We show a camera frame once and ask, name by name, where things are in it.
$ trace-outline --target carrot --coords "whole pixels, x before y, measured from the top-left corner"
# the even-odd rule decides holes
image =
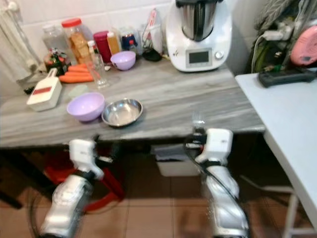
[[[86,72],[66,72],[65,75],[66,76],[89,76],[90,73],[86,73]]]
[[[74,65],[75,67],[83,67],[83,68],[87,68],[87,65],[85,63],[80,63],[77,65]]]
[[[63,75],[59,77],[59,80],[63,83],[83,83],[83,82],[92,82],[94,81],[91,75],[89,76],[68,76]]]
[[[70,66],[68,67],[69,72],[86,72],[88,73],[88,69],[84,67],[78,67],[78,66]]]

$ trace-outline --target pink object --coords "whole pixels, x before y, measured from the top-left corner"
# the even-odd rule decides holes
[[[85,93],[68,104],[67,112],[79,121],[90,121],[100,116],[105,105],[105,98],[102,94]]]
[[[309,65],[317,60],[317,26],[304,31],[295,43],[291,61],[296,65]]]
[[[111,57],[111,62],[117,69],[128,70],[134,65],[135,56],[134,51],[121,51]]]
[[[108,31],[101,31],[94,34],[99,53],[103,57],[105,63],[110,62],[111,52],[107,41]]]

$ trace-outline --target metal bowl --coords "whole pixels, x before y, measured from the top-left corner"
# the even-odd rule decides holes
[[[125,126],[135,122],[143,112],[142,104],[135,99],[122,99],[106,106],[103,121],[111,126]]]

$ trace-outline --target white table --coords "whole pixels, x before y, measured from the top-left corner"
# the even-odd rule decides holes
[[[236,80],[266,129],[264,138],[317,229],[317,80],[264,88],[257,74]]]

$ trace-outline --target white tile wall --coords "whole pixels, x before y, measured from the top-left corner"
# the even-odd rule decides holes
[[[165,18],[172,0],[16,0],[20,5],[20,25],[36,54],[42,59],[47,50],[42,42],[42,26],[60,25],[64,19],[78,16],[92,33],[111,26],[138,28],[156,7]],[[267,0],[238,0],[233,15],[233,44],[228,65],[234,73],[244,70],[256,31],[254,18]]]

